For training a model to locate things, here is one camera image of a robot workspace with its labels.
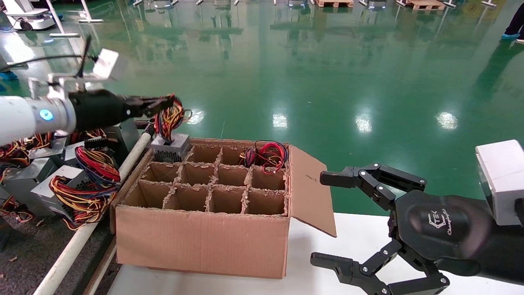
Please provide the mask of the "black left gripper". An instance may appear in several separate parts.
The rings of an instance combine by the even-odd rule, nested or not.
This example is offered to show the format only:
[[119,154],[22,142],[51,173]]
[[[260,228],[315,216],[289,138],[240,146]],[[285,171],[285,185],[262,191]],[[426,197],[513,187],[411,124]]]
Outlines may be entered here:
[[146,108],[142,106],[172,106],[170,97],[127,96],[126,103],[120,96],[107,90],[69,92],[75,116],[75,130],[90,131],[122,123],[128,118],[151,118],[163,111],[163,108]]

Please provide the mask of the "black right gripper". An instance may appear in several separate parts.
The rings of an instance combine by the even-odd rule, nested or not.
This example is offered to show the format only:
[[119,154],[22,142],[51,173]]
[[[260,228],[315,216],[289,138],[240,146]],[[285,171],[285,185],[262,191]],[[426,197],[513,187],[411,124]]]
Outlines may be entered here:
[[[367,295],[439,295],[450,281],[438,269],[523,283],[523,227],[496,224],[484,200],[429,195],[421,192],[425,179],[378,163],[346,166],[341,172],[324,170],[320,183],[358,188],[385,211],[395,210],[395,234],[403,242],[391,240],[364,263],[313,252],[311,265],[333,270],[342,284],[359,287]],[[388,186],[406,194],[395,200]],[[398,255],[425,277],[391,284],[380,280],[378,271]]]

